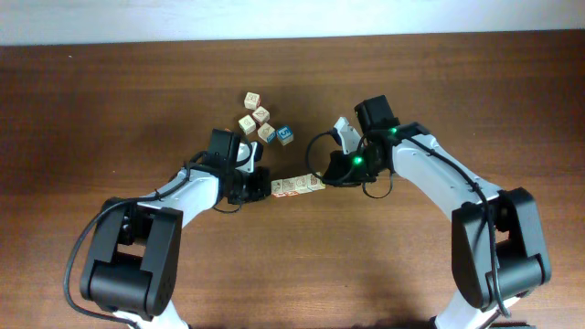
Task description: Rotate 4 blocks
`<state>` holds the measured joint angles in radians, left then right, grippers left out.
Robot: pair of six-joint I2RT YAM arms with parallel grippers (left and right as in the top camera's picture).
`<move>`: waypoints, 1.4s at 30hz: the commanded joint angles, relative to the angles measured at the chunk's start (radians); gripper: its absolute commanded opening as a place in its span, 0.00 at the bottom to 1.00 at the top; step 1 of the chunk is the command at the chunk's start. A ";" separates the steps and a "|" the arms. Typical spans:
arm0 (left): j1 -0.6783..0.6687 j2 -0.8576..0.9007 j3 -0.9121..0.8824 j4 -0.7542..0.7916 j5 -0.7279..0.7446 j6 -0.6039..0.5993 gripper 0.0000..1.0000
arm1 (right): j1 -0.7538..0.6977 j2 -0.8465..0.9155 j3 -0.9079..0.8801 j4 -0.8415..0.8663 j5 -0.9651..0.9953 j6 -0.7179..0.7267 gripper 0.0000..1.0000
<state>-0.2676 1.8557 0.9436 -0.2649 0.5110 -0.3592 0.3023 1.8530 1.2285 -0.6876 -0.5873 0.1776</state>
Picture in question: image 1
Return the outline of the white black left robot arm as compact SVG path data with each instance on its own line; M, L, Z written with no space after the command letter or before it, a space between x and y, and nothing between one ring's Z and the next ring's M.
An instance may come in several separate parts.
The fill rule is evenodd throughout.
M238 212L270 192L270 172L257 166L263 146L237 133L213 130L195 154L147 196L112 197L82 231L91 243L80 295L97 318L130 328L186 328L172 303L183 228L226 200Z

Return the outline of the wooden block red letter E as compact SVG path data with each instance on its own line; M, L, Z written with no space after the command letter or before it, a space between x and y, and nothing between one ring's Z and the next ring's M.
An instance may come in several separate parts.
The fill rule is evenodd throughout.
M278 179L271 182L271 192L276 197L287 196L287 191L284 187L284 180Z

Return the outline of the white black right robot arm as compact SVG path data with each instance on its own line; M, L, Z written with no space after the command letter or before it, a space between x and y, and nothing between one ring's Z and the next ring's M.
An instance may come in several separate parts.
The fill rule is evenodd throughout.
M457 287L431 328L489 328L552 276L537 202L523 187L505 190L448 154L418 122L401 123L385 96L355 107L357 128L341 117L328 131L339 145L319 179L365 186L388 171L415 185L450 220Z

